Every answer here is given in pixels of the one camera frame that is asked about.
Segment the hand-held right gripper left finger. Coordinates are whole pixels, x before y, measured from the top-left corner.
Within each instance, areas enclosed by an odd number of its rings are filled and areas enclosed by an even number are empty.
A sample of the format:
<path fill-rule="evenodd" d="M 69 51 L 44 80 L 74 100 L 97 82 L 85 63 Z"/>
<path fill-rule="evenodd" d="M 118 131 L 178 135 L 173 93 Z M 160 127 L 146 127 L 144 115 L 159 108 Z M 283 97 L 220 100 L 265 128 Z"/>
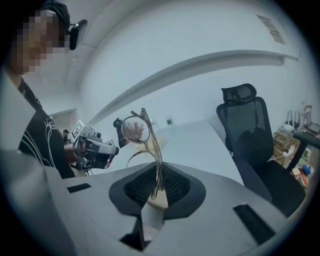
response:
<path fill-rule="evenodd" d="M 154 180 L 155 164 L 145 163 L 92 176 L 61 179 L 45 169 L 52 200 L 77 256 L 158 256 L 154 240 L 145 244 L 141 206 L 125 193 Z"/>

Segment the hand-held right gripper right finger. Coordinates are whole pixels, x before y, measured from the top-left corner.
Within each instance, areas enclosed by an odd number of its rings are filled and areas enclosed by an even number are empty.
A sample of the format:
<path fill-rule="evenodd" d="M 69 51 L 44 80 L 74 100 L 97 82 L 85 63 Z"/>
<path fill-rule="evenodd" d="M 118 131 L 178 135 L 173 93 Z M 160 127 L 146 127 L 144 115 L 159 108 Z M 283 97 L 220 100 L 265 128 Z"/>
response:
<path fill-rule="evenodd" d="M 263 255 L 286 217 L 271 203 L 233 179 L 164 163 L 168 200 L 152 256 Z"/>

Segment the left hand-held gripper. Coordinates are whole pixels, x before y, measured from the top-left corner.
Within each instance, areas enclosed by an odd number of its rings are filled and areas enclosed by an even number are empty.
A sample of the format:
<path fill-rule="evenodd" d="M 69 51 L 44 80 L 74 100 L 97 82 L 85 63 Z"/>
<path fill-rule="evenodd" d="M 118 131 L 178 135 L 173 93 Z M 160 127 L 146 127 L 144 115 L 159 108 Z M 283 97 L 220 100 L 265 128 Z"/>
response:
<path fill-rule="evenodd" d="M 119 148 L 112 140 L 103 142 L 101 133 L 79 120 L 71 131 L 75 164 L 79 171 L 91 169 L 107 169 Z"/>

